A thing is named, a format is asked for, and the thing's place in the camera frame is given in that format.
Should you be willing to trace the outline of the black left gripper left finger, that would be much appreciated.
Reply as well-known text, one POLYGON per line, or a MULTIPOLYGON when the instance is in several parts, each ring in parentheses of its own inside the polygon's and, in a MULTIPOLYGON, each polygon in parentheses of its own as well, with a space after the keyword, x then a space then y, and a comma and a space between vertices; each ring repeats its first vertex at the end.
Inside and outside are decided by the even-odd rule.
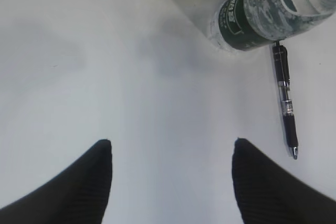
POLYGON ((99 140, 68 168, 1 209, 1 223, 102 223, 112 184, 112 144, 99 140))

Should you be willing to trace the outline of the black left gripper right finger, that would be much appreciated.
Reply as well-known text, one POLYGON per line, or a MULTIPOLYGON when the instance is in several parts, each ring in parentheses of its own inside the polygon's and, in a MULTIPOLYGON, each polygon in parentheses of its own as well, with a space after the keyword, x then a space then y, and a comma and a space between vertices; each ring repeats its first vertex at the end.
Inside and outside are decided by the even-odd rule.
POLYGON ((235 199, 244 223, 335 223, 335 200, 292 176, 250 141, 235 141, 235 199))

